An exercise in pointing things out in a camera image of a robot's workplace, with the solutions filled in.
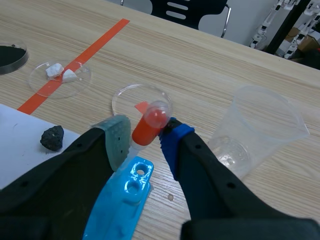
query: black chair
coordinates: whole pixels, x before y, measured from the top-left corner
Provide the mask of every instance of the black chair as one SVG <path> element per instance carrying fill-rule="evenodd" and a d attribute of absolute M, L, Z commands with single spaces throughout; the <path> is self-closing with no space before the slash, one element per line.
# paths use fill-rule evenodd
<path fill-rule="evenodd" d="M 150 0 L 151 15 L 199 30 L 200 19 L 205 15 L 221 14 L 228 8 L 221 38 L 225 36 L 231 7 L 227 0 Z"/>

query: white stone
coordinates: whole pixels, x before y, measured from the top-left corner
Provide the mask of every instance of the white stone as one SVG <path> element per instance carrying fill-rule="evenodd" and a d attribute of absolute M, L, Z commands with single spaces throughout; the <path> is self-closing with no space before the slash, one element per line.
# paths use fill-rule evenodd
<path fill-rule="evenodd" d="M 62 76 L 63 83 L 69 83 L 77 79 L 77 75 L 70 69 L 66 70 Z"/>
<path fill-rule="evenodd" d="M 64 67 L 60 63 L 55 63 L 52 66 L 48 67 L 45 71 L 48 75 L 48 78 L 51 80 L 55 77 L 60 76 L 64 71 Z"/>

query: petri dish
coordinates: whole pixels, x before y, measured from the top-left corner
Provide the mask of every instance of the petri dish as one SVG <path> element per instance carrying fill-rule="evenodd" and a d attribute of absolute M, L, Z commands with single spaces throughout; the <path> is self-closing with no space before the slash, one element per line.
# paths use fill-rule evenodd
<path fill-rule="evenodd" d="M 77 78 L 73 81 L 63 82 L 53 93 L 47 91 L 43 86 L 49 81 L 46 69 L 53 64 L 59 63 L 66 67 L 72 62 L 72 68 L 76 69 L 74 73 Z M 64 99 L 75 96 L 84 89 L 86 89 L 91 83 L 91 70 L 86 64 L 82 64 L 73 60 L 49 60 L 38 65 L 30 74 L 28 79 L 28 85 L 37 94 L 52 98 L 52 99 Z"/>
<path fill-rule="evenodd" d="M 26 44 L 14 37 L 0 37 L 0 75 L 12 73 L 28 61 Z"/>
<path fill-rule="evenodd" d="M 141 103 L 148 105 L 155 101 L 167 103 L 171 113 L 173 112 L 172 100 L 162 89 L 147 84 L 131 84 L 113 95 L 112 113 L 126 115 L 130 119 L 133 132 L 143 115 L 136 106 Z"/>

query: plastic cup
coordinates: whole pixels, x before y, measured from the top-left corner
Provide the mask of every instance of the plastic cup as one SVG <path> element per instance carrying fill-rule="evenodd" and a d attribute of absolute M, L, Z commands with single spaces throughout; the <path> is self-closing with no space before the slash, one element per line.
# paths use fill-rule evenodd
<path fill-rule="evenodd" d="M 308 135 L 301 114 L 285 98 L 264 87 L 245 86 L 236 92 L 208 146 L 241 179 L 283 146 Z"/>

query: orange tape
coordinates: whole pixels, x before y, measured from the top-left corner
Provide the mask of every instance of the orange tape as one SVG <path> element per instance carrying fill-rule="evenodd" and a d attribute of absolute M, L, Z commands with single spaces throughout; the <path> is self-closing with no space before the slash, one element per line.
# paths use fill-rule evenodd
<path fill-rule="evenodd" d="M 109 42 L 118 32 L 121 31 L 130 21 L 127 19 L 121 19 L 112 28 L 103 34 L 97 41 L 89 46 L 83 53 L 70 62 L 64 71 L 70 69 L 76 71 L 79 68 L 79 64 L 86 63 L 93 55 L 95 55 L 107 42 Z M 47 96 L 41 96 L 38 93 L 50 96 L 62 85 L 62 75 L 55 80 L 48 81 L 42 88 L 38 90 L 32 97 L 30 97 L 24 104 L 22 104 L 17 110 L 25 114 L 32 114 L 44 101 Z"/>

